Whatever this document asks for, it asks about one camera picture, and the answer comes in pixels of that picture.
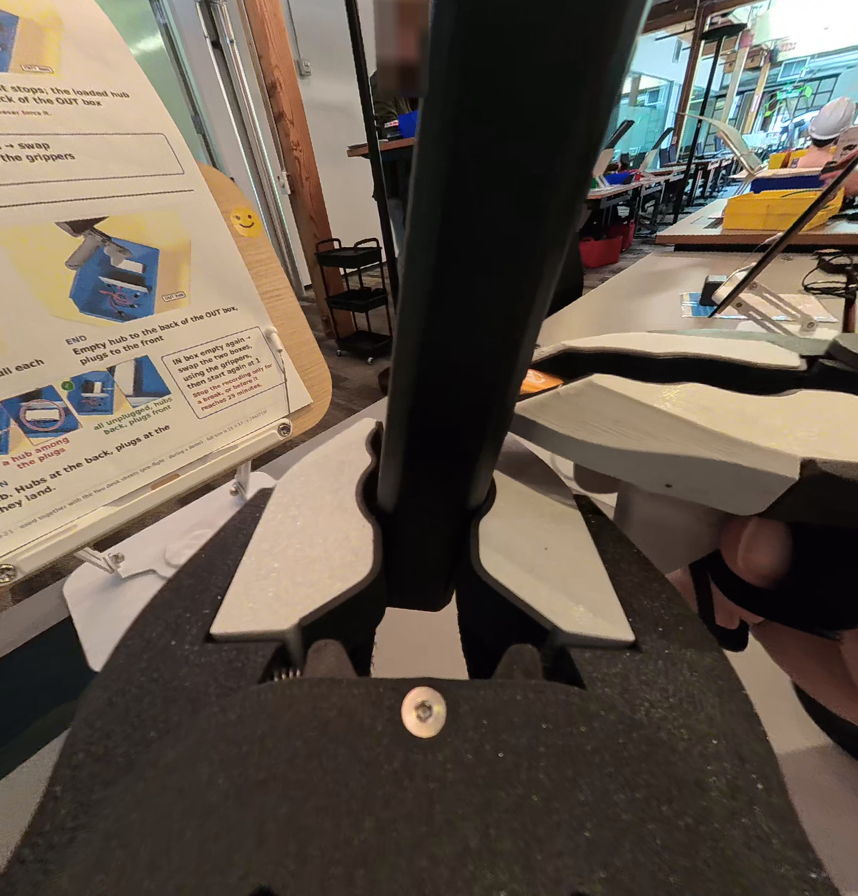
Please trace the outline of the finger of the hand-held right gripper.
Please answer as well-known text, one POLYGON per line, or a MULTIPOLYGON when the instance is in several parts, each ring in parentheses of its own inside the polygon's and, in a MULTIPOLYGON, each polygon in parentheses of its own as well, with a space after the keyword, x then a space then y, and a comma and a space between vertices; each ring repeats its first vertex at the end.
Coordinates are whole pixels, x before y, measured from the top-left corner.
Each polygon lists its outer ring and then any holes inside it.
POLYGON ((618 332, 566 340, 535 351, 533 369, 575 382, 614 375, 636 382, 798 382, 808 363, 769 338, 716 330, 618 332))
POLYGON ((738 516, 803 474, 858 485, 858 396, 749 395, 591 375, 516 404, 511 430, 583 468, 738 516))

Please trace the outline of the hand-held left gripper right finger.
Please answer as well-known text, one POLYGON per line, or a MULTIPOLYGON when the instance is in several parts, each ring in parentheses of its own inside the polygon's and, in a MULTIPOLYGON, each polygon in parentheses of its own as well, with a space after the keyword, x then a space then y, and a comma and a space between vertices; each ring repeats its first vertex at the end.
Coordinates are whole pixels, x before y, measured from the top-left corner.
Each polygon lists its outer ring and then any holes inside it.
POLYGON ((456 605, 469 676, 492 676, 515 645, 537 650, 548 676, 573 676, 573 648, 635 646, 572 491, 512 434, 467 541, 456 605))

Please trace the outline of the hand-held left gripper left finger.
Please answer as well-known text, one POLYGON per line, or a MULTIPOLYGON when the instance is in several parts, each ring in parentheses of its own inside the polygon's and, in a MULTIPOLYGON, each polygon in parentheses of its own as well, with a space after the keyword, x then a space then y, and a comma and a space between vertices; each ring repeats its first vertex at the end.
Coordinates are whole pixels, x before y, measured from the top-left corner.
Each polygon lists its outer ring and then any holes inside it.
POLYGON ((382 596, 381 537, 367 502, 381 424, 361 418, 278 478, 211 624, 217 642, 274 642, 295 665, 321 640, 368 668, 382 596))

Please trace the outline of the black usb hub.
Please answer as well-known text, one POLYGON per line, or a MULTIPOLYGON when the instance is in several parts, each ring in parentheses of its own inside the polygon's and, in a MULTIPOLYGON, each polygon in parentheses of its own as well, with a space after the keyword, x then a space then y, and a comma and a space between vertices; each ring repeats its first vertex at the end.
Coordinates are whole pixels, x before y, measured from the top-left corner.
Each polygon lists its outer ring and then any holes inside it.
POLYGON ((436 2, 378 467, 386 605, 449 602, 653 2, 436 2))

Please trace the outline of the person's right hand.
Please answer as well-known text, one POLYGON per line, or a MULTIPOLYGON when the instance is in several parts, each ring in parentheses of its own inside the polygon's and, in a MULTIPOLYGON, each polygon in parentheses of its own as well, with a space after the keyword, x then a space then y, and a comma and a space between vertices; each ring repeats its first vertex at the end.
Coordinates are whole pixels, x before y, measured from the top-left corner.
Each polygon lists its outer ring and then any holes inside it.
MULTIPOLYGON (((803 551, 793 545, 793 529, 759 517, 730 518, 717 544, 725 566, 749 586, 776 591, 773 605, 788 614, 801 602, 814 611, 850 609, 858 603, 858 533, 823 535, 811 551, 815 582, 802 591, 792 573, 803 551)), ((825 637, 795 630, 771 613, 742 608, 715 585, 711 587, 714 622, 733 630, 741 623, 771 661, 803 693, 839 719, 858 728, 858 627, 825 637)))

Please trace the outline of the red storage bin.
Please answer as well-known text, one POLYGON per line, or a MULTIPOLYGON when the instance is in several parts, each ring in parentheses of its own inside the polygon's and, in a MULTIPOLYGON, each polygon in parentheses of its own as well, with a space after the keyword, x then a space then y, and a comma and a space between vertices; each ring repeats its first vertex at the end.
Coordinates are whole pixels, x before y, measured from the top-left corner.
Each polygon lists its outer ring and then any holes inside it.
POLYGON ((586 270, 596 270, 618 263, 623 249, 621 235, 606 238, 580 238, 580 260, 586 270))

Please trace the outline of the yellow storage bin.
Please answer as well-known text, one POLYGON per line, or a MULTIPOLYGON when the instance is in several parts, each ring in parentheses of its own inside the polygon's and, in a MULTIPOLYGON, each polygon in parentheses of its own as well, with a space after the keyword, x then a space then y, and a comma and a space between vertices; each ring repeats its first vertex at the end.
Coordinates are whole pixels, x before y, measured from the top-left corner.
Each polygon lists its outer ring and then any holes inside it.
POLYGON ((722 230, 776 233, 788 229, 824 189, 767 189, 727 200, 722 230))

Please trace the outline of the black rolling cart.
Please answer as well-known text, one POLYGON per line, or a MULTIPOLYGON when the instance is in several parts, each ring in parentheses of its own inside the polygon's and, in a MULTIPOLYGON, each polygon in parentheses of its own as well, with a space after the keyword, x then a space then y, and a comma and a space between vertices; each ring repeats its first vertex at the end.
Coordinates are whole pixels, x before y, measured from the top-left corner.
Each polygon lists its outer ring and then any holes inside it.
POLYGON ((342 245, 337 238, 316 243, 315 258, 327 292, 326 303, 337 356, 373 366, 390 358, 392 315, 383 250, 377 238, 342 245))

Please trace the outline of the printed instruction sheet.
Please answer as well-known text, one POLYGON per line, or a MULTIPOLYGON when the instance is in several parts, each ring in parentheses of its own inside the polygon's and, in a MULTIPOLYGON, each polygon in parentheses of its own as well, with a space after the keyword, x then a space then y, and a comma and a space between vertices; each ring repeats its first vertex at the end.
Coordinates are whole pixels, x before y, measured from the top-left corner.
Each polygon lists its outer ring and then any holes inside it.
POLYGON ((311 407, 242 243, 97 2, 0 2, 0 587, 311 407))

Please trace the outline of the metal stand bracket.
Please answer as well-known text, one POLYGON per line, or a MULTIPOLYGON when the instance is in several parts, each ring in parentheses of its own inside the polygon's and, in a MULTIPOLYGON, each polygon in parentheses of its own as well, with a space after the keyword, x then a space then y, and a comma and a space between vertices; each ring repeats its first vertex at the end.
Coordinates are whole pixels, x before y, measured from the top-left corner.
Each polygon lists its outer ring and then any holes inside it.
POLYGON ((147 574, 168 579, 253 496, 253 479, 259 483, 261 475, 253 475, 251 463, 246 462, 235 470, 229 484, 132 536, 126 546, 106 552, 85 546, 74 556, 120 580, 147 574))

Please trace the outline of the wooden post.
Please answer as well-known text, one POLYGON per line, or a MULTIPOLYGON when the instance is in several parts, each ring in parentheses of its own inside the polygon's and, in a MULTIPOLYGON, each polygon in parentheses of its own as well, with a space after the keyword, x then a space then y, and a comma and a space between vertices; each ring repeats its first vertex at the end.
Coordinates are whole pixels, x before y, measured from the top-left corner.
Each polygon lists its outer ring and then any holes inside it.
POLYGON ((355 320, 348 312, 332 316, 326 301, 324 271, 315 255, 318 243, 332 237, 332 229, 283 4, 280 1, 245 1, 244 6, 291 188, 290 206, 323 330, 327 336, 345 337, 356 329, 355 320))

